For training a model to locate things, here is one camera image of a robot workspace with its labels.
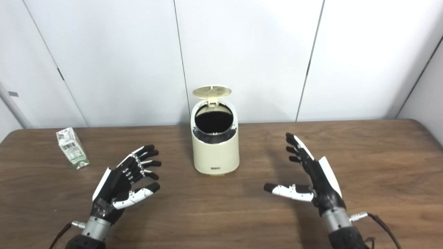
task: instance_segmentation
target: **wooden table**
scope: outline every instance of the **wooden table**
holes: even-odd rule
[[[287,159],[285,132],[327,156],[350,214],[378,214],[404,249],[443,247],[443,151],[416,121],[242,124],[241,164],[218,177],[194,169],[188,126],[75,129],[91,161],[78,171],[57,146],[58,130],[19,130],[0,144],[1,248],[47,248],[66,223],[86,221],[105,168],[145,144],[160,150],[161,189],[126,210],[108,248],[330,248],[311,203],[263,191],[266,182],[308,182]],[[356,226],[377,249],[394,248],[372,220]]]

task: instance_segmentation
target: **white wall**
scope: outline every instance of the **white wall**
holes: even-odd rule
[[[443,35],[440,0],[326,0],[310,62],[322,0],[24,2],[0,95],[26,128],[188,123],[209,84],[241,123],[393,118]]]
[[[440,44],[399,118],[422,123],[443,145],[443,45]]]
[[[441,0],[326,0],[298,121],[394,118],[443,35]]]
[[[191,108],[225,85],[241,123],[295,121],[322,2],[176,1]]]
[[[0,98],[0,143],[11,132],[21,129],[16,117],[9,111],[6,104]]]
[[[188,123],[173,0],[25,0],[88,126]]]
[[[0,1],[0,95],[26,128],[86,126],[22,1]]]

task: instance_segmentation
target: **robotic hand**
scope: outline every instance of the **robotic hand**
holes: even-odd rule
[[[352,221],[368,214],[348,216],[340,187],[326,157],[315,160],[303,142],[290,133],[286,133],[286,141],[291,145],[286,147],[286,150],[294,154],[289,160],[302,165],[311,178],[312,186],[294,184],[286,187],[266,183],[264,190],[275,195],[312,202],[326,224],[329,241],[334,249],[367,248]]]
[[[161,162],[147,160],[159,151],[153,145],[143,146],[129,154],[114,170],[107,168],[93,196],[92,209],[87,223],[72,222],[83,229],[66,245],[67,249],[104,249],[103,242],[109,229],[121,217],[126,207],[151,196],[160,189],[155,182],[143,188],[131,190],[132,184],[143,177],[158,180],[159,176],[146,168],[161,166]]]

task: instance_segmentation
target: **black cable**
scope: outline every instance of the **black cable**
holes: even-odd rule
[[[391,232],[388,225],[386,225],[378,216],[376,216],[374,214],[368,213],[368,216],[371,217],[375,222],[377,222],[389,234],[392,241],[394,241],[395,246],[398,249],[401,249],[400,243],[398,243],[397,238],[395,238],[394,234]]]
[[[66,224],[65,227],[63,227],[63,229],[57,234],[57,236],[55,236],[55,239],[54,239],[54,241],[52,242],[52,244],[49,246],[49,249],[52,249],[52,248],[54,247],[55,243],[57,243],[57,240],[58,240],[61,236],[63,236],[63,235],[66,233],[66,231],[69,230],[69,228],[71,228],[71,226],[72,226],[72,224],[71,224],[71,223],[68,223],[68,224]]]
[[[374,249],[375,248],[375,237],[369,237],[365,239],[364,243],[371,242],[371,248],[365,244],[366,249]]]

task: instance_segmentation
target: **silver cylindrical wrist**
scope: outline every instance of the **silver cylindrical wrist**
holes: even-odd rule
[[[108,235],[111,223],[98,217],[90,216],[82,235],[103,241]]]
[[[346,213],[346,209],[342,207],[329,209],[322,214],[322,218],[329,233],[344,227],[352,226],[349,216]]]

